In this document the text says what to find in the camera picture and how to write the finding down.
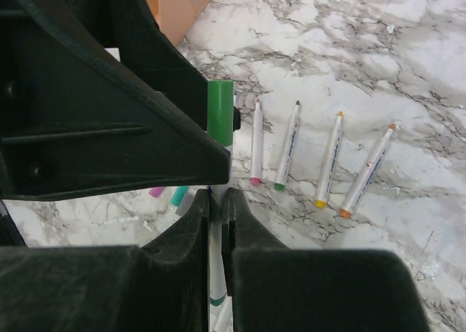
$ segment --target green marker cap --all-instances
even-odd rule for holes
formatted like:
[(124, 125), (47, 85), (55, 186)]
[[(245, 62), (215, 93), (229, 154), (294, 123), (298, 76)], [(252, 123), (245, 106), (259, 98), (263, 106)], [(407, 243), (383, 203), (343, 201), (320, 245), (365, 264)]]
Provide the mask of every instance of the green marker cap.
[(176, 207), (178, 207), (183, 199), (185, 193), (188, 191), (188, 186), (179, 186), (176, 188), (175, 193), (170, 200), (170, 203)]
[(226, 295), (219, 298), (219, 299), (210, 299), (210, 303), (215, 306), (215, 307), (218, 307), (220, 304), (222, 304), (224, 302), (226, 298)]
[(280, 183), (275, 183), (274, 184), (274, 189), (277, 190), (277, 191), (283, 191), (283, 190), (285, 190), (285, 186), (283, 184), (280, 184)]
[(233, 97), (233, 81), (209, 81), (207, 134), (223, 147), (233, 144)]

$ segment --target orange marker cap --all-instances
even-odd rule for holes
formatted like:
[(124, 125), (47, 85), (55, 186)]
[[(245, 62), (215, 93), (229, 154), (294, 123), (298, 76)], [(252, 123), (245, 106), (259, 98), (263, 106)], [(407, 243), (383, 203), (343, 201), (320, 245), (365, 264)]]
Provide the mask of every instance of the orange marker cap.
[(340, 208), (340, 215), (345, 219), (350, 219), (352, 213), (348, 212), (347, 210), (344, 210), (343, 208)]

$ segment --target yellow marker tip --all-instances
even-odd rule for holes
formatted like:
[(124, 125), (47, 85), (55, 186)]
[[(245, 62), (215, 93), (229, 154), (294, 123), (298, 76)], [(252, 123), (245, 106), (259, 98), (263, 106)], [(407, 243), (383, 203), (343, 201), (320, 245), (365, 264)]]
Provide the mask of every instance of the yellow marker tip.
[(314, 205), (317, 208), (325, 208), (325, 206), (327, 205), (327, 202), (320, 201), (319, 199), (316, 199), (315, 202), (314, 202)]
[(350, 219), (352, 214), (343, 208), (340, 208), (340, 215), (345, 219)]

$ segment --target marker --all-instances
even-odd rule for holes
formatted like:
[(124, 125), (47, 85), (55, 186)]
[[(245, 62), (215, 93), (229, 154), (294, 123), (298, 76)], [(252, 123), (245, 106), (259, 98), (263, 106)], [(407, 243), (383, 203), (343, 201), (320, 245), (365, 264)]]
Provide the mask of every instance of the marker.
[(152, 188), (150, 191), (149, 191), (149, 195), (151, 195), (152, 197), (159, 197), (160, 194), (165, 190), (165, 187), (164, 186), (157, 186), (155, 188)]
[[(207, 134), (230, 153), (233, 146), (233, 96), (233, 81), (209, 81)], [(229, 182), (224, 185), (210, 186), (213, 201), (209, 242), (210, 303), (215, 307), (220, 305), (226, 296), (224, 261), (221, 257), (221, 206), (226, 191), (233, 186), (231, 175), (232, 164), (230, 160)]]
[(343, 218), (351, 218), (352, 214), (356, 210), (356, 207), (358, 206), (359, 201), (361, 201), (361, 198), (366, 192), (366, 189), (372, 182), (372, 179), (374, 179), (377, 168), (380, 166), (382, 159), (387, 152), (390, 143), (390, 137), (392, 136), (394, 129), (395, 124), (392, 123), (385, 135), (381, 137), (372, 148), (366, 163), (361, 168), (358, 177), (356, 178), (353, 185), (351, 185), (351, 189), (349, 189), (349, 192), (344, 199), (343, 204), (341, 205), (340, 215)]
[(220, 312), (218, 313), (217, 320), (213, 326), (213, 332), (225, 332), (228, 323), (233, 315), (233, 302), (232, 297), (226, 297)]
[(277, 176), (275, 177), (275, 190), (283, 191), (288, 178), (288, 171), (290, 170), (291, 156), (293, 155), (294, 146), (296, 145), (296, 136), (299, 127), (299, 100), (296, 101), (294, 106), (293, 116), (291, 117), (290, 125), (286, 133), (285, 142), (283, 143), (283, 150), (280, 157), (280, 164), (277, 169)]
[(188, 191), (188, 186), (179, 186), (176, 188), (175, 193), (170, 200), (170, 203), (176, 207), (178, 207), (183, 199), (185, 193)]
[(250, 182), (259, 185), (262, 179), (262, 116), (261, 101), (256, 99), (256, 110), (253, 121), (253, 141), (251, 146)]
[(183, 198), (180, 201), (179, 206), (176, 208), (175, 214), (177, 216), (184, 216), (191, 206), (192, 200), (194, 199), (194, 195), (191, 192), (185, 193)]
[(315, 192), (315, 207), (325, 208), (332, 185), (333, 172), (335, 170), (336, 158), (340, 150), (341, 138), (343, 137), (343, 112), (339, 112), (336, 117), (335, 127), (328, 137), (327, 149), (320, 167), (319, 184)]

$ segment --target pink marker tip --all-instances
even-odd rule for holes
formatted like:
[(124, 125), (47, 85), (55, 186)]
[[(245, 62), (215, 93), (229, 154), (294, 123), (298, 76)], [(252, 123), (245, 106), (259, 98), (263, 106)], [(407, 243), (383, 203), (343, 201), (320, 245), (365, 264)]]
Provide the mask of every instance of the pink marker tip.
[(254, 186), (258, 186), (258, 185), (261, 183), (261, 179), (260, 179), (260, 178), (251, 178), (251, 179), (250, 179), (250, 182), (251, 182), (251, 184), (253, 184)]

